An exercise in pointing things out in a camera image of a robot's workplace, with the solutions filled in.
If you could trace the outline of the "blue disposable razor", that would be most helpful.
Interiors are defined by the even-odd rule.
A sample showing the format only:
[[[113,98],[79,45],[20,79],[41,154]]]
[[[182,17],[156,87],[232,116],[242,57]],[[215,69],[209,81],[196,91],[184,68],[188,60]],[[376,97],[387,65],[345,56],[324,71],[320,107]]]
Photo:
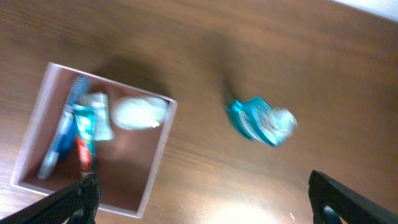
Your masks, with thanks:
[[[62,114],[60,134],[62,138],[58,147],[59,159],[65,160],[71,150],[76,134],[75,106],[67,106]]]

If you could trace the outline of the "red green toothpaste tube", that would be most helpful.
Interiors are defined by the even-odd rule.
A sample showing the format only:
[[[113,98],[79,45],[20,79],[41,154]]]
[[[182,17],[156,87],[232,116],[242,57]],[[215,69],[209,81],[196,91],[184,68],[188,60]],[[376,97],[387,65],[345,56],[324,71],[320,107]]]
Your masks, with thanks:
[[[75,105],[75,121],[77,126],[76,141],[80,160],[80,172],[86,176],[95,172],[95,111],[93,108]]]

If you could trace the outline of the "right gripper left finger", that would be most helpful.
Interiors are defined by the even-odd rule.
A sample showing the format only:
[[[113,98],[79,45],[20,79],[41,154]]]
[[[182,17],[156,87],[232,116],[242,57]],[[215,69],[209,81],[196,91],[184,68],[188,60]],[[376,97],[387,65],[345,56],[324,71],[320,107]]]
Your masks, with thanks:
[[[101,191],[95,174],[56,191],[38,202],[1,220],[1,224],[95,222]]]

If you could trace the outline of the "blue white toothbrush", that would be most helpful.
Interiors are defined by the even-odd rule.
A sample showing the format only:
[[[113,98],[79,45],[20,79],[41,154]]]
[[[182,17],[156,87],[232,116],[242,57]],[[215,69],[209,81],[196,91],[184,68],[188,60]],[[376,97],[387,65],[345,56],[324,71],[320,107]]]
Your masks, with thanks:
[[[78,75],[70,87],[67,100],[63,106],[63,111],[58,122],[55,134],[49,149],[42,161],[42,164],[37,174],[40,180],[47,179],[57,164],[60,156],[60,145],[64,136],[66,136],[72,126],[74,118],[74,104],[78,101],[81,95],[84,95],[90,89],[90,80],[82,75]]]

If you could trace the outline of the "foam handwash pump bottle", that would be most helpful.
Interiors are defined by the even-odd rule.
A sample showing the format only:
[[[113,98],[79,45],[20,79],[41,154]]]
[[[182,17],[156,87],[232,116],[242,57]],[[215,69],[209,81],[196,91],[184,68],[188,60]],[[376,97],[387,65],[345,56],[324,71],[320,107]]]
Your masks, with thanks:
[[[123,97],[111,109],[113,123],[125,130],[156,128],[167,117],[168,103],[153,96]]]

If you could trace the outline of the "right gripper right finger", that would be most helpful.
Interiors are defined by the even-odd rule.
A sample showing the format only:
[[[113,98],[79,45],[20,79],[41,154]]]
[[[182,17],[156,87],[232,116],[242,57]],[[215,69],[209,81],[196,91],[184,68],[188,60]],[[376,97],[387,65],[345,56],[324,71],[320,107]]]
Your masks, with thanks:
[[[397,215],[316,170],[308,180],[308,196],[315,224],[397,223]]]

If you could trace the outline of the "green white soap packet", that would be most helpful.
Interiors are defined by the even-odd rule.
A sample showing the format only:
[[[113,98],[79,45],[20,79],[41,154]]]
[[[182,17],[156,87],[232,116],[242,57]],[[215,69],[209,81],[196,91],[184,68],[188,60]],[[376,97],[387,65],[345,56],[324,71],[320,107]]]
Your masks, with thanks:
[[[95,112],[95,141],[109,141],[114,138],[109,117],[108,96],[105,93],[97,92],[81,96],[78,104],[94,109]]]

